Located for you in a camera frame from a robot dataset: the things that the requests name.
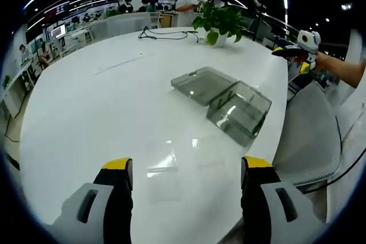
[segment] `white table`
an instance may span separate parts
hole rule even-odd
[[[78,50],[40,76],[21,131],[26,199],[39,220],[51,224],[64,200],[93,182],[104,163],[131,157],[133,243],[217,243],[241,218],[241,157],[272,162],[275,156],[287,63],[246,38],[215,49],[196,44],[194,36],[154,41],[138,34]],[[272,100],[250,148],[208,121],[207,107],[171,87],[171,79],[204,66]]]
[[[27,72],[31,87],[34,87],[33,80],[28,72],[28,69],[32,63],[33,61],[29,61],[20,69],[19,72],[17,72],[17,74],[8,83],[6,89],[0,97],[0,104],[5,104],[7,110],[13,118],[15,118],[15,116],[19,113],[25,96],[25,91],[23,90],[23,86],[20,83],[20,76],[24,71]]]

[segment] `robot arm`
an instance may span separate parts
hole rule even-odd
[[[316,54],[318,53],[320,42],[320,34],[317,31],[309,32],[301,30],[297,36],[297,44],[278,47],[272,51],[272,54],[288,59],[307,53],[308,57],[300,69],[300,73],[306,74],[316,66]]]

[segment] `gray chair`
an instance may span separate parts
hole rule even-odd
[[[295,186],[323,181],[340,165],[340,142],[335,112],[312,82],[289,102],[273,167]]]
[[[72,41],[65,46],[62,46],[59,40],[56,37],[51,37],[51,41],[53,46],[58,50],[60,58],[76,51],[78,49],[77,41]]]

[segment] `black cable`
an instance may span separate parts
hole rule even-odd
[[[342,173],[342,175],[340,175],[339,177],[337,177],[336,179],[328,182],[327,184],[324,184],[318,188],[312,189],[312,190],[307,190],[307,191],[303,191],[303,194],[309,194],[309,193],[313,193],[315,191],[319,191],[333,183],[336,183],[339,179],[341,179],[343,176],[345,176],[357,163],[358,161],[361,159],[361,157],[365,154],[366,152],[366,147],[364,148],[364,150],[362,151],[362,153],[360,154],[360,156],[356,159],[356,161],[354,161],[354,163],[352,165],[350,165],[350,167],[344,172]]]
[[[20,141],[18,140],[12,140],[8,135],[6,135],[5,137],[14,143],[20,143]]]
[[[151,36],[151,35],[147,35],[146,31],[149,31],[152,34],[157,34],[157,35],[179,34],[179,33],[181,33],[181,34],[185,34],[185,36],[184,37],[179,37],[179,38],[154,37],[154,36]],[[188,34],[193,34],[197,38],[197,43],[198,43],[199,42],[199,37],[196,33],[198,33],[198,32],[197,31],[173,31],[173,32],[170,32],[170,33],[155,33],[153,31],[151,31],[147,26],[145,26],[142,33],[138,35],[138,39],[150,38],[150,39],[153,39],[153,40],[158,40],[158,39],[182,40],[182,39],[186,38],[188,36]]]

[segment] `computer monitor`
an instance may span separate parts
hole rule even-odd
[[[79,16],[73,17],[73,18],[71,19],[71,22],[72,22],[72,23],[80,23]]]
[[[66,28],[65,25],[61,25],[51,31],[51,36],[59,38],[66,34]]]

